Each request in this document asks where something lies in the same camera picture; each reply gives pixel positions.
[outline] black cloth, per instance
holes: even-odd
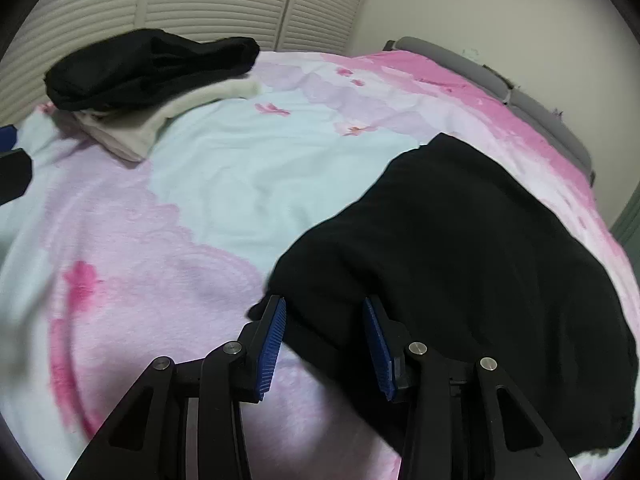
[[[253,38],[198,43],[141,28],[72,52],[51,67],[44,81],[61,110],[140,108],[245,74],[259,51]]]
[[[568,455],[629,436],[636,343],[605,269],[500,165],[453,137],[393,160],[292,245],[268,289],[287,300],[285,341],[398,451],[406,409],[376,386],[362,328],[369,294],[444,356],[494,357]]]
[[[22,148],[0,153],[0,205],[24,195],[32,177],[31,157]]]

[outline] gray headboard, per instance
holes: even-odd
[[[397,41],[387,41],[385,50],[407,50],[428,57],[502,101],[514,115],[542,134],[549,144],[578,168],[589,179],[591,186],[593,185],[595,172],[591,155],[583,143],[558,117],[546,110],[535,99],[515,89],[510,81],[494,70],[478,65],[434,43],[411,36],[405,36]]]

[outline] beige cloth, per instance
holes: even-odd
[[[139,162],[156,143],[164,124],[187,110],[220,99],[249,99],[260,93],[260,83],[248,76],[226,79],[190,90],[161,105],[141,110],[74,112],[82,129],[115,155]]]

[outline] mattress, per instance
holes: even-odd
[[[23,123],[34,178],[0,207],[0,412],[45,480],[66,477],[156,356],[197,359],[235,338],[277,258],[439,132],[558,216],[605,266],[640,337],[638,285],[586,177],[500,101],[403,51],[263,52],[253,74],[260,95],[181,115],[137,165],[61,112]],[[265,401],[242,414],[257,480],[398,476],[399,456],[286,347]],[[602,480],[625,449],[572,461]]]

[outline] blue object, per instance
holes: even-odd
[[[396,394],[393,361],[369,298],[364,302],[364,332],[369,344],[371,362],[378,379],[378,387],[385,394],[386,400],[391,400]]]
[[[0,127],[0,153],[10,152],[18,142],[18,130],[12,124]]]
[[[273,373],[276,369],[276,361],[278,359],[278,352],[280,352],[280,346],[282,345],[286,324],[287,304],[280,298],[275,313],[273,314],[273,319],[271,319],[262,351],[258,357],[257,381],[255,381],[255,384],[260,400],[264,398],[264,394],[268,392],[271,387],[271,380],[273,379]]]

